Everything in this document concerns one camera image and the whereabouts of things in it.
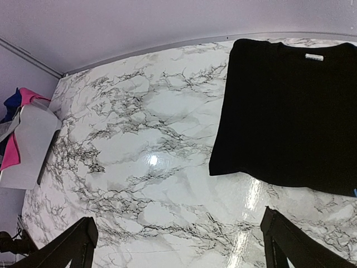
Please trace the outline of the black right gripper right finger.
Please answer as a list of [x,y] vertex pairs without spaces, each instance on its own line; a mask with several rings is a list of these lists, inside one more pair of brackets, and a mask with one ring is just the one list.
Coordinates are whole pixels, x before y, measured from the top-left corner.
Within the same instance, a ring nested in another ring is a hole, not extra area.
[[267,207],[260,229],[266,267],[355,267],[354,264],[311,239],[275,209]]

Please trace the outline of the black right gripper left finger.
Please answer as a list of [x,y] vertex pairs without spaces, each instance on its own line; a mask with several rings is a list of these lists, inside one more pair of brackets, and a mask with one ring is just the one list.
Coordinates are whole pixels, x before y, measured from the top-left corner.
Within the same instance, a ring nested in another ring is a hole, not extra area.
[[94,218],[83,217],[31,256],[21,267],[92,267],[98,229]]

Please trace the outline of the black t-shirt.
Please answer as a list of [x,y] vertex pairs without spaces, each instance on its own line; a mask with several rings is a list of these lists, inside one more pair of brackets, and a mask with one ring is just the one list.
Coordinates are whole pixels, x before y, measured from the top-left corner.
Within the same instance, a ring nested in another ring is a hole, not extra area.
[[239,39],[229,55],[211,176],[356,196],[356,46]]

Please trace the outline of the grey garment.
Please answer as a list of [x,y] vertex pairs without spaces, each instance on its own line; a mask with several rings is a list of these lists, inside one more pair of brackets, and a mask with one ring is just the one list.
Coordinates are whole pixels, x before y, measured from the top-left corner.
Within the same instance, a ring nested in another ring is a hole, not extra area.
[[18,112],[12,121],[1,123],[1,136],[0,142],[2,142],[6,137],[8,137],[20,124],[20,112]]

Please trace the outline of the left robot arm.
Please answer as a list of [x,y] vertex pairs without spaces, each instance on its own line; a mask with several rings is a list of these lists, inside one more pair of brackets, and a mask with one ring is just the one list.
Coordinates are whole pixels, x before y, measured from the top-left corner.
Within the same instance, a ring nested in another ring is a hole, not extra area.
[[1,231],[1,253],[10,252],[14,255],[20,254],[27,257],[37,250],[38,247],[26,230],[19,229],[14,237],[6,231]]

